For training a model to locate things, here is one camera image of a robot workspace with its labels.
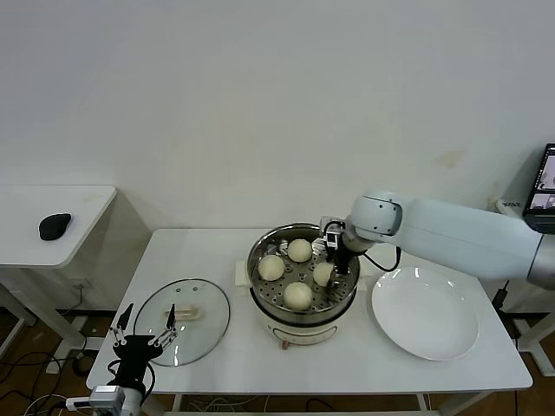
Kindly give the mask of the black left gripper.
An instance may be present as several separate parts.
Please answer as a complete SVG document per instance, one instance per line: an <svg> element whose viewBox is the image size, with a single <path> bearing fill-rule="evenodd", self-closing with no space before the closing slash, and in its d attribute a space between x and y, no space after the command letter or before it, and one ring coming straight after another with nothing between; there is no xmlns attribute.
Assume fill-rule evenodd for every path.
<svg viewBox="0 0 555 416"><path fill-rule="evenodd" d="M149 322L149 335L125 335L134 304L130 303L109 329L114 338L114 353L119 359L112 383L119 387L145 389L144 378L150 360L156 357L156 348L167 348L178 336L175 305L162 313L154 314Z"/></svg>

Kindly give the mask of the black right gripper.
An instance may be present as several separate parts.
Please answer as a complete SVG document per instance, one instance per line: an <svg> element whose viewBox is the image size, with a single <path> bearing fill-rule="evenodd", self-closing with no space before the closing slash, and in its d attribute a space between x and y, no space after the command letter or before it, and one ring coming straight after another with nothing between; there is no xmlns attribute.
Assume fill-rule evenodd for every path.
<svg viewBox="0 0 555 416"><path fill-rule="evenodd" d="M339 243L333 250L332 256L327 256L325 261L335 265L337 274L348 275L350 259L351 251L343 243ZM334 276L328 281L328 290L341 288L342 285L343 276Z"/></svg>

